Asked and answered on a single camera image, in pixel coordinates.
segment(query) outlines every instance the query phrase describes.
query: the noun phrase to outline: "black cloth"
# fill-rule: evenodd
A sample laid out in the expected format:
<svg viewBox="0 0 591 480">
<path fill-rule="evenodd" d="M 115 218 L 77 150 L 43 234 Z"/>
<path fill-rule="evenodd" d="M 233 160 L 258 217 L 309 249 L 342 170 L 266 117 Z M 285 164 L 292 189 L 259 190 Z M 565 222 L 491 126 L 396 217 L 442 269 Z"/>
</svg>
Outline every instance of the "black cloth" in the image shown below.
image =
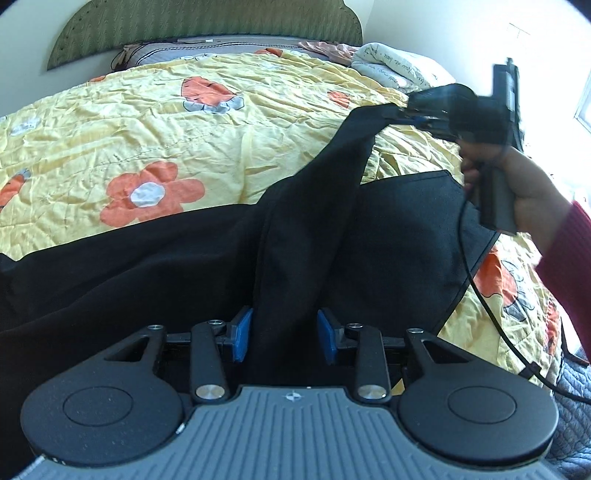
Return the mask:
<svg viewBox="0 0 591 480">
<path fill-rule="evenodd" d="M 402 336 L 438 332 L 467 279 L 456 222 L 461 187 L 447 172 L 360 186 L 392 105 L 357 108 L 323 151 L 256 205 L 186 212 L 35 252 L 0 256 L 0 478 L 32 459 L 19 427 L 42 382 L 153 323 L 186 332 L 254 306 L 237 380 L 332 384 L 319 365 L 315 313 Z M 497 235 L 469 207 L 475 270 Z"/>
</svg>

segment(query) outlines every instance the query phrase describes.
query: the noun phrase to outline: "white wall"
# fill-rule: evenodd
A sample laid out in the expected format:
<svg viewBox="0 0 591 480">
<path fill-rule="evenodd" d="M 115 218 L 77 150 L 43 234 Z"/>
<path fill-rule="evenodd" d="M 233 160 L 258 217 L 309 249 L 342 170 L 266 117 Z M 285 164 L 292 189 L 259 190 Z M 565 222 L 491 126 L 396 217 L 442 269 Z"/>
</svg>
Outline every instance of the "white wall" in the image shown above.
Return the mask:
<svg viewBox="0 0 591 480">
<path fill-rule="evenodd" d="M 46 71 L 57 36 L 86 0 L 17 0 L 0 15 L 0 116 L 13 113 L 40 98 L 110 71 L 116 52 L 102 53 Z M 374 0 L 345 0 L 359 17 L 362 28 Z"/>
<path fill-rule="evenodd" d="M 530 34 L 525 44 L 511 41 L 509 23 Z M 514 57 L 531 154 L 569 184 L 591 185 L 591 135 L 573 119 L 591 24 L 566 0 L 375 0 L 365 40 L 429 56 L 480 95 L 490 95 L 492 65 Z"/>
<path fill-rule="evenodd" d="M 361 29 L 365 35 L 366 26 L 371 14 L 372 8 L 374 7 L 375 0 L 345 0 L 345 5 L 349 7 L 361 22 Z"/>
</svg>

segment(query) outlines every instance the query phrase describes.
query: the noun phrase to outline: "red sleeve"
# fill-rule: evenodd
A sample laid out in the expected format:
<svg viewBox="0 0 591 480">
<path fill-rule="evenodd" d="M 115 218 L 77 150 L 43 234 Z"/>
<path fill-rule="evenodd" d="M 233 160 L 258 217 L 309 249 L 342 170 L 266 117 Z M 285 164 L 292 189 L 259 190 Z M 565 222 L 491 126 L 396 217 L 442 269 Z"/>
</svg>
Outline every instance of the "red sleeve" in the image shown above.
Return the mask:
<svg viewBox="0 0 591 480">
<path fill-rule="evenodd" d="M 536 270 L 569 314 L 583 350 L 591 355 L 591 219 L 577 202 Z"/>
</svg>

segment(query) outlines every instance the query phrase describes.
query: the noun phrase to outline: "gray blanket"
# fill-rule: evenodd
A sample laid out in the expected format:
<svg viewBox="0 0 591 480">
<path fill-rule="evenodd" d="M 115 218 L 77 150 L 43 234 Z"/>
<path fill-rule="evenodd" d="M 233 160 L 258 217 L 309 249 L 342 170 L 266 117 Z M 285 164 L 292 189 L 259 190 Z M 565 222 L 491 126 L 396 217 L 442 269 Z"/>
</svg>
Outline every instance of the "gray blanket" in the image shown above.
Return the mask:
<svg viewBox="0 0 591 480">
<path fill-rule="evenodd" d="M 564 359 L 558 386 L 591 398 L 591 368 Z M 591 406 L 555 395 L 560 413 L 547 459 L 567 478 L 582 480 L 591 474 Z"/>
</svg>

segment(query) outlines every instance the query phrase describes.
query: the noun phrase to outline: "yellow bedspread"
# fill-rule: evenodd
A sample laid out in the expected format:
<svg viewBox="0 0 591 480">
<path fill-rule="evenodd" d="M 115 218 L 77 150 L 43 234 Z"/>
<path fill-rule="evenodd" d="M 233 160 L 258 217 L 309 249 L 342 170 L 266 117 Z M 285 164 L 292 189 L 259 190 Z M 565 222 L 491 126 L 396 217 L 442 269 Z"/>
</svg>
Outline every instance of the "yellow bedspread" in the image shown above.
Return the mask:
<svg viewBox="0 0 591 480">
<path fill-rule="evenodd" d="M 355 70 L 275 51 L 139 67 L 39 100 L 0 119 L 0 251 L 17 260 L 162 215 L 254 203 L 314 158 L 353 108 L 405 99 Z M 461 181 L 459 164 L 454 145 L 389 127 L 363 181 L 440 169 Z M 554 380 L 560 319 L 536 260 L 527 238 L 503 236 L 478 282 Z M 522 368 L 471 290 L 440 335 Z"/>
</svg>

